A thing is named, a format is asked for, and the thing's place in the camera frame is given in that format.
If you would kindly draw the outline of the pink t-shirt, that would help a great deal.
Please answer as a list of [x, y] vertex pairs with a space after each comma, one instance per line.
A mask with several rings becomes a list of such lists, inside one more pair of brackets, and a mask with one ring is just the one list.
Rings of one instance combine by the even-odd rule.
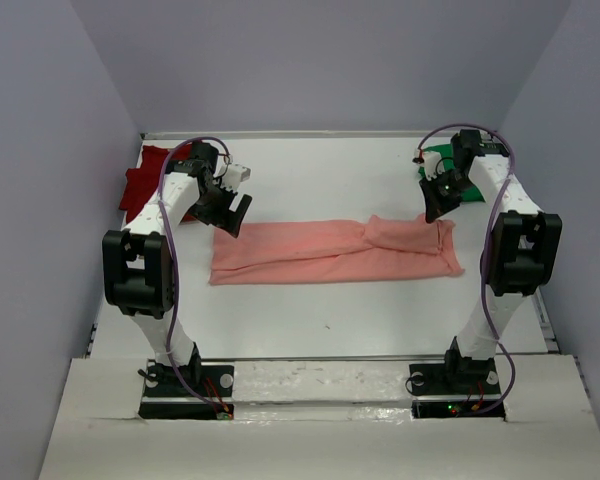
[[421, 280], [464, 273], [449, 220], [249, 223], [238, 238], [218, 231], [209, 283], [295, 285]]

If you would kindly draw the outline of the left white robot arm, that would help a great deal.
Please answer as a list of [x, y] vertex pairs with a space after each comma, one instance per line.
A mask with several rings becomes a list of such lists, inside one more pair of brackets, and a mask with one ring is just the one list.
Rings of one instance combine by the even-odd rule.
[[252, 198], [239, 195], [249, 168], [233, 161], [225, 142], [187, 139], [169, 150], [154, 193], [121, 230], [102, 240], [104, 294], [142, 331], [155, 354], [156, 373], [147, 380], [168, 383], [189, 395], [202, 379], [196, 343], [179, 319], [180, 274], [174, 231], [186, 215], [238, 237]]

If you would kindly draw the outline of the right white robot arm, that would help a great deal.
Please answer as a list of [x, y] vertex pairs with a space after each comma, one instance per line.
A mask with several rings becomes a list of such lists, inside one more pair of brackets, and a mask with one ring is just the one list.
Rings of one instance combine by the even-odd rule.
[[413, 161], [423, 171], [419, 186], [427, 223], [460, 207], [471, 189], [490, 207], [480, 294], [443, 361], [411, 366], [410, 388], [417, 396], [497, 388], [495, 355], [506, 350], [502, 334], [524, 301], [549, 282], [563, 227], [559, 215], [543, 211], [526, 193], [515, 175], [513, 149], [501, 134], [474, 124], [456, 129], [450, 159], [418, 145]]

